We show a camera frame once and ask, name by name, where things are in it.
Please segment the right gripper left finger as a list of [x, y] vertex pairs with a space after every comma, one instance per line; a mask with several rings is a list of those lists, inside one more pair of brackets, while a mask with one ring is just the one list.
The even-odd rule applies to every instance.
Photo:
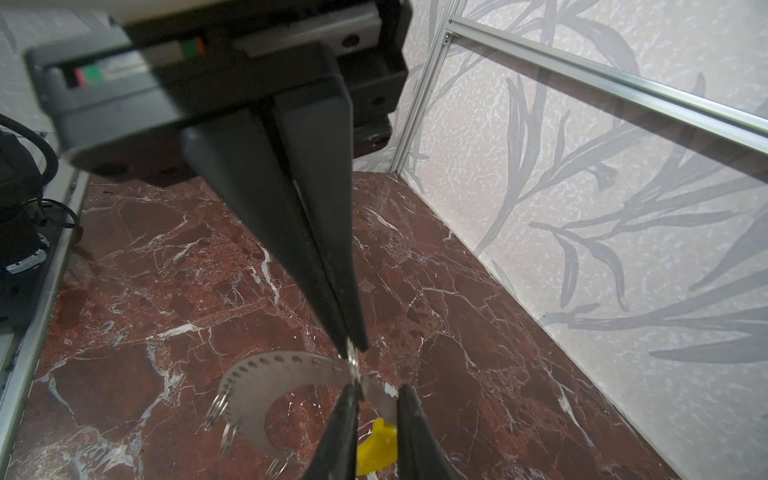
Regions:
[[344, 387], [303, 480], [355, 480], [362, 387]]

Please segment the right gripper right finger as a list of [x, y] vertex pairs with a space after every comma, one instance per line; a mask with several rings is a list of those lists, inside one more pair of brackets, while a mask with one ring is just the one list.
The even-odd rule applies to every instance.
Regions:
[[405, 480], [454, 479], [428, 425], [416, 391], [410, 385], [399, 389], [397, 399], [397, 474]]

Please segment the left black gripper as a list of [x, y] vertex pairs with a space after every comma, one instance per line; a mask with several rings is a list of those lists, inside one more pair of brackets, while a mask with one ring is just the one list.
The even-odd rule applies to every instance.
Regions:
[[[359, 157], [391, 138], [412, 16], [407, 1], [228, 1], [37, 46], [25, 63], [75, 168], [180, 183], [193, 177], [181, 134], [187, 163], [345, 356], [369, 348], [352, 252], [353, 138]], [[336, 83], [301, 87], [326, 76], [351, 100]], [[258, 116], [207, 119], [294, 88], [275, 98], [293, 186]]]

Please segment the metal arc keyring yellow handle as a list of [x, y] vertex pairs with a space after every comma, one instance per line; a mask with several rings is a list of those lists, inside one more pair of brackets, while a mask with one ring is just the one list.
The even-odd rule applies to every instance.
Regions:
[[222, 428], [220, 452], [235, 443], [266, 457], [267, 479], [287, 479], [304, 471], [345, 386], [359, 383], [356, 479], [393, 472], [398, 458], [396, 401], [349, 363], [304, 351], [270, 351], [234, 364], [221, 378], [203, 427]]

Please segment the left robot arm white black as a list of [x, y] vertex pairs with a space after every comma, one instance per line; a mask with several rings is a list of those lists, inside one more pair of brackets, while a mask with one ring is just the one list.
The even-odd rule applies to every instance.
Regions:
[[382, 149], [408, 69], [407, 1], [71, 1], [107, 27], [25, 64], [59, 145], [1, 120], [1, 237], [61, 162], [158, 187], [201, 177], [282, 264], [343, 357], [368, 347], [352, 163]]

